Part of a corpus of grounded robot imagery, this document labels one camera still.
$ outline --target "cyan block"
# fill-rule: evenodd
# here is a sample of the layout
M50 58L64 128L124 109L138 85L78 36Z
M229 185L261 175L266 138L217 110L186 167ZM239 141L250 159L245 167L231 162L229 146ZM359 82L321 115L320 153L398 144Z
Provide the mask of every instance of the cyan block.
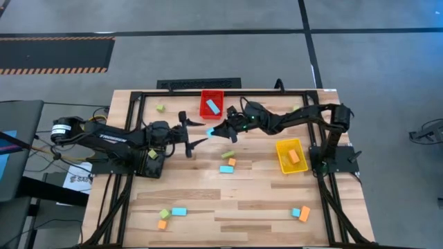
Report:
M220 113L220 109L215 105L213 100L206 100L206 104L208 104L209 108L213 110L214 114Z
M186 216L186 213L188 211L184 207L173 207L172 208L172 215L174 216Z
M220 166L220 173L234 173L234 167L232 166Z
M300 217L300 210L298 208L293 208L292 209L292 216L294 217Z
M208 129L206 131L206 135L208 135L208 138L211 138L213 135L211 134L214 131L214 128Z

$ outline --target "concrete floor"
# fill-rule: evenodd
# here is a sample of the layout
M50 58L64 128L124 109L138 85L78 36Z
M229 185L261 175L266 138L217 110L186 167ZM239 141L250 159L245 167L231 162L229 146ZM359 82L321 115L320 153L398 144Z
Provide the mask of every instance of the concrete floor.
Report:
M441 1L305 2L311 28L443 27ZM12 0L0 18L0 33L210 28L302 28L302 22L294 0ZM363 151L361 180L376 240L441 248L442 149L413 144L408 132L442 117L443 34L313 40L323 86L338 89L356 114L350 138ZM108 73L1 76L0 100L109 104L114 89L153 89L157 80L205 77L241 77L244 88L272 87L277 77L288 88L314 87L304 35L118 37ZM89 117L93 110L45 107L39 128L50 129L59 116ZM42 168L44 161L37 160L29 167ZM35 247L72 246L77 238L76 226L47 230Z

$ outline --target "block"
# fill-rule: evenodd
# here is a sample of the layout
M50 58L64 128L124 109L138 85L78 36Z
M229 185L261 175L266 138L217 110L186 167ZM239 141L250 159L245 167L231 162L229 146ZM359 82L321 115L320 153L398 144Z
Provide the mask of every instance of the block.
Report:
M208 138L211 138L213 135L211 134L214 131L214 128L208 129L206 131L206 135L208 135Z
M232 166L220 166L220 173L234 173L234 167Z
M225 154L221 155L221 159L227 159L235 155L234 151L228 151Z
M307 206L302 206L302 213L300 215L300 218L298 218L300 221L306 222L307 221L307 217L309 216L309 211L311 211L311 209Z
M235 166L235 159L234 158L229 158L229 161L228 161L228 164L230 165L230 166Z
M206 104L209 106L209 108L213 111L214 114L220 113L220 109L215 105L213 100L206 100Z
M157 111L159 111L159 112L164 112L164 111L165 111L165 106L162 105L162 104L158 104L156 109L157 109Z
M151 149L151 150L147 153L147 155L148 155L150 158L152 158L152 159L155 159L155 158L157 158L157 156L159 156L159 155L157 155L157 153L156 153L153 149Z
M293 208L292 209L292 216L294 217L300 217L300 210L298 208Z
M288 154L289 154L289 159L291 160L291 163L298 163L298 162L300 162L300 159L298 158L295 149L292 149L292 150L288 151Z
M186 216L186 213L188 211L184 207L173 207L172 208L172 215L174 216Z
M161 210L160 217L162 219L169 219L169 217L171 217L171 212L169 212L169 210Z
M160 221L159 221L159 224L158 224L157 226L159 227L159 229L164 230L164 229L166 229L166 226L167 226L167 225L168 225L168 222L167 222L167 221L160 220Z

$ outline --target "caution tape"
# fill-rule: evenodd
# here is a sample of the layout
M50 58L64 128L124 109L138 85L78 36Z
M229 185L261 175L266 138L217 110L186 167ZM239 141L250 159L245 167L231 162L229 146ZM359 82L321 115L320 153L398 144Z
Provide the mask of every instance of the caution tape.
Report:
M106 73L108 68L0 68L0 75Z

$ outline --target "black stand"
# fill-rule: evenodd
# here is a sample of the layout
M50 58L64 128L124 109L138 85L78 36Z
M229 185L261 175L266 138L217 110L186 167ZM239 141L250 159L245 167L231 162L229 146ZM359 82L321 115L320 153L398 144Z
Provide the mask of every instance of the black stand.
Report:
M86 207L88 195L22 176L17 196L31 196L38 199L57 201L69 205Z

